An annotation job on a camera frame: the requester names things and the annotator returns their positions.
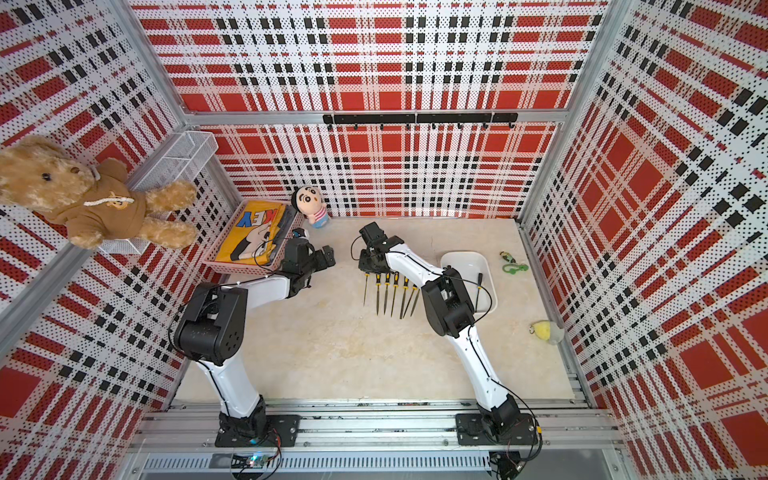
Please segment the black yellow file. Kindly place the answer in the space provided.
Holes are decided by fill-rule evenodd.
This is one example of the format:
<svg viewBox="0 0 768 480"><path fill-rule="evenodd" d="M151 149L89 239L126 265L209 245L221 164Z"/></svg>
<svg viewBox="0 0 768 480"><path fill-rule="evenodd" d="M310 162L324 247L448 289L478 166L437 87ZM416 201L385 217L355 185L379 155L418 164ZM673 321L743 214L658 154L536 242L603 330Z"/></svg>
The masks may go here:
<svg viewBox="0 0 768 480"><path fill-rule="evenodd" d="M391 317L394 317L394 310L395 310L395 303L396 303L397 292L399 287L399 281L400 281L400 273L396 271L394 272L394 277L393 277L393 298L392 298L391 309L390 309Z"/></svg>
<svg viewBox="0 0 768 480"><path fill-rule="evenodd" d="M384 303L383 303L384 315L386 315L386 312L387 312L387 302L388 302L388 293L389 293L390 283L391 283L391 273L387 272L385 274L385 293L384 293Z"/></svg>
<svg viewBox="0 0 768 480"><path fill-rule="evenodd" d="M412 304L411 309L410 309L410 317L413 317L413 315L415 313L416 306L417 306L419 298L420 298L419 297L420 296L420 289L416 288L415 291L414 291L414 294L415 294L415 296L414 296L414 300L412 302L413 304Z"/></svg>
<svg viewBox="0 0 768 480"><path fill-rule="evenodd" d="M375 280L376 280L376 302L375 302L375 311L376 315L379 315L380 313L380 294L381 294L381 274L376 273L375 274Z"/></svg>
<svg viewBox="0 0 768 480"><path fill-rule="evenodd" d="M367 291L368 291L368 284L369 284L369 273L365 272L365 283L364 283L364 290L363 290L363 303L362 305L365 306L367 302Z"/></svg>
<svg viewBox="0 0 768 480"><path fill-rule="evenodd" d="M483 277L484 277L483 273L479 272L478 275L477 275L476 283L475 283L475 285L476 285L476 295L475 295L474 307L475 307L475 311L476 312L480 310L480 302L479 302L479 300L480 300L480 293L482 291Z"/></svg>
<svg viewBox="0 0 768 480"><path fill-rule="evenodd" d="M401 315L401 318L403 318L403 319L404 319L404 318L406 317L406 314L407 314L407 313L408 313L408 311L409 311L409 307L410 307L411 303L413 302L413 299L414 299L414 297L415 297L415 295L416 295L416 293L417 293L417 292L418 292L418 287L416 287L416 286L412 286L412 287L411 287L411 290L410 290L410 294L409 294L409 296L408 296L408 300L407 300L407 302L406 302L406 304L405 304L405 307L404 307L404 309L403 309L403 313L402 313L402 315Z"/></svg>
<svg viewBox="0 0 768 480"><path fill-rule="evenodd" d="M407 296L409 294L410 287L409 287L409 279L407 277L404 277L404 283L403 283L403 296L401 300L401 306L400 306L400 312L399 312L399 319L404 319L405 317L405 311L406 311L406 300Z"/></svg>

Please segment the white plastic storage box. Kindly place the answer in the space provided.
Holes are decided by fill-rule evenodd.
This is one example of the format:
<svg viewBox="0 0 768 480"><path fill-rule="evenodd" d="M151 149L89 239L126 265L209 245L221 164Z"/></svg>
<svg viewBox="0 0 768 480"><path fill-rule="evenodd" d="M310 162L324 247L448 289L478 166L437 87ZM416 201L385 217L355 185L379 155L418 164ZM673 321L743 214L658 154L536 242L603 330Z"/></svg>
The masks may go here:
<svg viewBox="0 0 768 480"><path fill-rule="evenodd" d="M464 280L464 284L474 307L476 295L476 280L479 272L482 272L483 283L480 293L480 310L475 311L475 317L492 313L498 306L495 285L491 275L491 269L485 256L474 251L453 251L445 253L440 259L441 267L452 267L458 271Z"/></svg>

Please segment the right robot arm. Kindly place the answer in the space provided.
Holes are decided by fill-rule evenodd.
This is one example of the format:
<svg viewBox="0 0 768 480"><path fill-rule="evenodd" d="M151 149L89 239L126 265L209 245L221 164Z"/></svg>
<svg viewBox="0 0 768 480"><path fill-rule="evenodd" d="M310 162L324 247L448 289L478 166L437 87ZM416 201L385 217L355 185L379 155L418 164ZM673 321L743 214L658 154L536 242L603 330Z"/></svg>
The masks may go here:
<svg viewBox="0 0 768 480"><path fill-rule="evenodd" d="M521 416L518 402L498 378L482 347L468 283L460 273L429 263L401 238L387 236L375 222L362 227L360 236L365 248L360 252L359 269L375 274L399 273L414 284L432 330L452 344L460 359L481 414L499 429L516 423Z"/></svg>

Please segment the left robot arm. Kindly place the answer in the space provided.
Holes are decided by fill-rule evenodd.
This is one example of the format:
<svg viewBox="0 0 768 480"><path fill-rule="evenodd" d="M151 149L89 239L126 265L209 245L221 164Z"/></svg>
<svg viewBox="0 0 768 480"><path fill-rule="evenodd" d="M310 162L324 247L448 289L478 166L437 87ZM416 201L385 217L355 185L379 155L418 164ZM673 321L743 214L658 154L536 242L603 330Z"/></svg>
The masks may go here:
<svg viewBox="0 0 768 480"><path fill-rule="evenodd" d="M250 382L240 349L248 314L296 296L314 273L336 264L330 246L320 248L304 236L289 239L277 271L230 284L199 284L186 303L172 337L173 346L207 373L228 421L254 422L265 415L263 396Z"/></svg>

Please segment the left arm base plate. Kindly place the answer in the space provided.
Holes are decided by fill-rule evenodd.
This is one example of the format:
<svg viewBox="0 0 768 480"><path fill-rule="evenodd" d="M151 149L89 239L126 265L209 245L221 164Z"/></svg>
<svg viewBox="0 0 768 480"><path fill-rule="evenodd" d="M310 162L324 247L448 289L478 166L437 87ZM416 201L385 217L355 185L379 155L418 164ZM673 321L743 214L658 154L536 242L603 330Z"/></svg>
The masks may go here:
<svg viewBox="0 0 768 480"><path fill-rule="evenodd" d="M299 415L262 415L234 418L219 414L218 448L255 447L268 444L293 447L300 426Z"/></svg>

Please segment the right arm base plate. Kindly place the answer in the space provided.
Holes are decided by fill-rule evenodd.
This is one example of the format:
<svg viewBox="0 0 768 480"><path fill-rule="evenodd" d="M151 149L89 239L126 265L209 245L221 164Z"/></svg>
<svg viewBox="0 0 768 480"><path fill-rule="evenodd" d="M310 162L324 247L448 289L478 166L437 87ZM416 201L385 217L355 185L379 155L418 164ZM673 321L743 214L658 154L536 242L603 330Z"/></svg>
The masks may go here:
<svg viewBox="0 0 768 480"><path fill-rule="evenodd" d="M461 446L536 446L538 434L530 414L520 414L511 421L495 423L481 413L456 414L456 433Z"/></svg>

